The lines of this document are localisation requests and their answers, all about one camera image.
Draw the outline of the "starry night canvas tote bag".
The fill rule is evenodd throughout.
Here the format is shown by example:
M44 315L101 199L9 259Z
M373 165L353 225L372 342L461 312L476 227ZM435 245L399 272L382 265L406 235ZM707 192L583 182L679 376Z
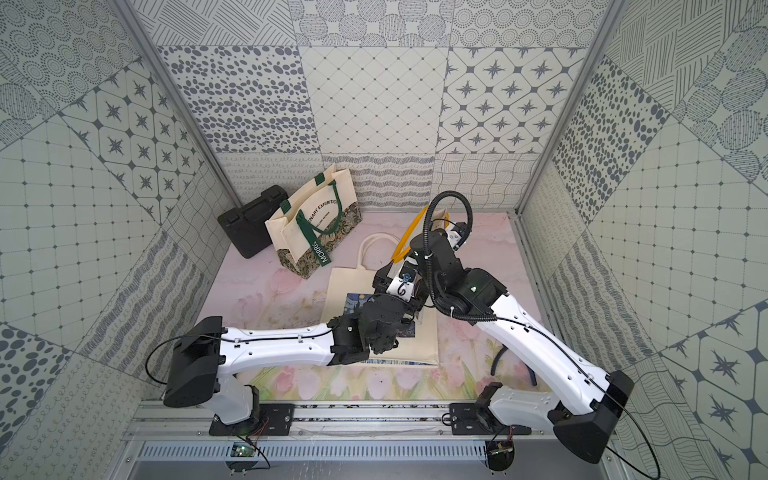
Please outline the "starry night canvas tote bag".
M391 234L374 233L366 237L358 250L355 268L334 267L331 271L326 301L321 315L321 322L327 323L332 318L348 314L369 300L374 293L372 283L375 271L363 265L366 252L376 241L388 240L397 244L399 240ZM436 311L422 309L414 323L398 332L397 348L382 354L371 353L363 364L377 367L423 367L431 368L439 364L438 334Z

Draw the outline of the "circuit board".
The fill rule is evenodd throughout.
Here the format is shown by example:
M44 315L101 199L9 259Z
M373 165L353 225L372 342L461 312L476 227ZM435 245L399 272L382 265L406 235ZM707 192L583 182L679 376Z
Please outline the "circuit board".
M226 460L226 466L231 472L237 473L254 470L258 466L255 449L245 443L233 444Z
M504 472L515 459L515 445L512 440L491 440L485 442L486 466L492 472Z

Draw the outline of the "green handled exhibition tote bag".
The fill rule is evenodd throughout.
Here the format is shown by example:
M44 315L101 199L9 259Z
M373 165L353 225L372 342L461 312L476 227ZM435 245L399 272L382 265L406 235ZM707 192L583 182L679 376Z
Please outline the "green handled exhibition tote bag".
M351 172L331 165L282 201L265 226L281 265L307 279L361 221Z

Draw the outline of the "black plastic tool case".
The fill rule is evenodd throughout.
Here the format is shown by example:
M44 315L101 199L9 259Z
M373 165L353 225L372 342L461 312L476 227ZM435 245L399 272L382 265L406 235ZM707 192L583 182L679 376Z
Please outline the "black plastic tool case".
M272 244L266 221L287 199L286 190L273 185L251 202L232 208L217 218L220 227L242 257L252 258Z

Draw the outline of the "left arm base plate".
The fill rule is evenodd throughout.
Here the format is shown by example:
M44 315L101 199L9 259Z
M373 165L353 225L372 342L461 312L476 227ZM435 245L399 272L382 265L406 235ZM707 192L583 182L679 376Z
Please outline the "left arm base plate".
M260 404L257 418L249 418L233 425L225 425L215 416L208 434L215 437L288 436L293 423L295 407L296 405L291 403Z

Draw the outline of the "left circuit board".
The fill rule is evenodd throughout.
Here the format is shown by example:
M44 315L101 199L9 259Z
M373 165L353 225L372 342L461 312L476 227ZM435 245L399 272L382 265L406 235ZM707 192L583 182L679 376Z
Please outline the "left circuit board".
M254 470L258 466L255 449L245 443L233 444L226 460L226 466L231 472L237 473Z

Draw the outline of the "yellow handled white bag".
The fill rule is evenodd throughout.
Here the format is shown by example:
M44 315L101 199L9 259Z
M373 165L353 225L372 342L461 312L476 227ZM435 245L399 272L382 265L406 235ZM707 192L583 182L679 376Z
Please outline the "yellow handled white bag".
M413 221L407 227L405 233L400 238L395 250L392 254L391 260L394 264L403 261L406 255L410 252L410 243L414 238L422 236L424 220L427 215L428 207L425 206L419 214L413 219ZM445 209L436 209L430 216L433 221L431 229L445 228L449 225L450 213Z

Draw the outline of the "aluminium mounting rail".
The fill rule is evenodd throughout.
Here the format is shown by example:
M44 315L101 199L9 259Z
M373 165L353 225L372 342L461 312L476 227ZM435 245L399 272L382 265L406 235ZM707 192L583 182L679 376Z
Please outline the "aluminium mounting rail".
M145 401L129 422L123 439L143 441L206 441L235 438L264 440L346 440L346 439L443 439L454 436L441 417L450 401L274 401L295 404L290 434L277 436L224 436L208 434L215 415L201 407L170 408L159 401Z

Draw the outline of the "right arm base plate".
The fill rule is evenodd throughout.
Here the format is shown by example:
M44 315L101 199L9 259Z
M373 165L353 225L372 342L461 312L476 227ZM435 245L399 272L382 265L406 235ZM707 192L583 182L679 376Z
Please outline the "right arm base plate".
M451 403L448 412L442 415L441 422L450 428L454 436L501 436L502 434L517 436L532 433L530 427L503 425L487 409L478 408L474 403Z

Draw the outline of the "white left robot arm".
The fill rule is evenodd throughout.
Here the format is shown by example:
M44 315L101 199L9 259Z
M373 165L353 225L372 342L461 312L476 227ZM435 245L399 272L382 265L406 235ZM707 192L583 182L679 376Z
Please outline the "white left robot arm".
M414 322L422 300L375 293L352 312L326 323L287 330L244 330L208 317L173 338L163 404L202 405L230 426L258 418L258 392L236 376L256 368L351 365L398 346L397 333Z

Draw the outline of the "pink floral table mat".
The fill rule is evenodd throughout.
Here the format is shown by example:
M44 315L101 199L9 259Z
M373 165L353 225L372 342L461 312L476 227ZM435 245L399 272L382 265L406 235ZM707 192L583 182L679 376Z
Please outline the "pink floral table mat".
M541 316L506 214L475 214L471 237L458 255L464 265L483 268L499 279L530 315ZM284 269L272 250L245 259L231 248L200 315L257 330L315 325L321 321L330 274L325 267L304 280ZM437 334L435 368L291 365L251 370L238 378L256 386L264 401L473 400L492 381L525 391L549 388L541 379L533 387L502 366L490 376L500 344L478 327L438 316Z

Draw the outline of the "right circuit board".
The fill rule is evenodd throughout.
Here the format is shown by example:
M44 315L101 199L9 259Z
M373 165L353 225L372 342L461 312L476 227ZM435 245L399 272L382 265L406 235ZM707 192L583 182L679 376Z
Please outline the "right circuit board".
M492 472L504 472L515 459L515 445L512 440L491 440L485 442L486 466Z

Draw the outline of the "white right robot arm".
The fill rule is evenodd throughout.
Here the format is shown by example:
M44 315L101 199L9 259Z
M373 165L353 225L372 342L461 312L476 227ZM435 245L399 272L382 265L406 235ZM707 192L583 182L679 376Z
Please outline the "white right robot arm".
M410 242L423 286L437 310L475 324L506 346L552 390L539 416L561 444L592 464L601 460L634 389L624 372L611 373L577 355L519 304L505 285L481 268L466 268L450 234L430 231Z

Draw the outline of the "blue handled pliers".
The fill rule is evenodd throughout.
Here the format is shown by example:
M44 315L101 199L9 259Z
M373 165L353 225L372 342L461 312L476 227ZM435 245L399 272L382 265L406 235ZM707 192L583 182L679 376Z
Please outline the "blue handled pliers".
M531 386L538 386L536 373L522 360L512 354L508 354L508 348L506 346L502 346L495 354L491 362L489 375L495 377L500 366L502 366L503 369L513 371L517 376L527 379Z

